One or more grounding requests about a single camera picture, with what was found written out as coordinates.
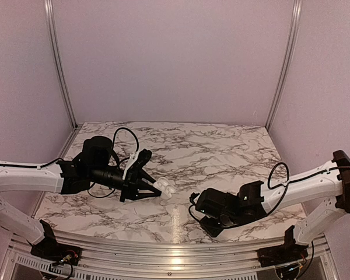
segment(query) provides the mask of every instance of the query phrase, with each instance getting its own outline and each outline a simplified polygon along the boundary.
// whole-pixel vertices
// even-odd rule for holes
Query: gray marble vein
[[[266,239],[284,231],[305,214],[301,205],[210,238],[189,213],[189,196],[213,187],[237,193],[254,180],[265,180],[279,155],[263,127],[169,122],[86,123],[79,131],[67,159],[82,149],[84,140],[95,135],[112,138],[119,127],[132,129],[140,148],[153,152],[145,170],[155,179],[168,178],[176,193],[169,200],[159,197],[119,202],[120,191],[97,199],[87,192],[77,195],[47,194],[36,217],[58,230],[101,238],[166,243],[211,243]],[[135,150],[135,141],[120,131],[114,147],[120,158]],[[110,192],[96,185],[96,196]]]

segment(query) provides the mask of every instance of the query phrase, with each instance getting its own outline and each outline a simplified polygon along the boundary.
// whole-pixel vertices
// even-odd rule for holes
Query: white marble tabletop
[[[265,180],[279,160],[263,127],[189,124],[170,122],[86,123],[76,136],[66,159],[82,149],[84,140],[95,135],[112,138],[119,127],[132,129],[140,147],[153,152],[145,170],[155,179],[165,176],[176,186],[169,200],[159,197],[119,201],[120,191],[97,199],[86,191],[76,195],[45,195],[36,218],[54,229],[108,239],[165,243],[210,243],[267,239],[305,217],[301,205],[276,211],[270,217],[209,237],[188,213],[189,196],[208,187],[237,194],[239,187]],[[135,149],[127,131],[120,131],[114,147],[123,159]],[[91,193],[110,192],[96,185]]]

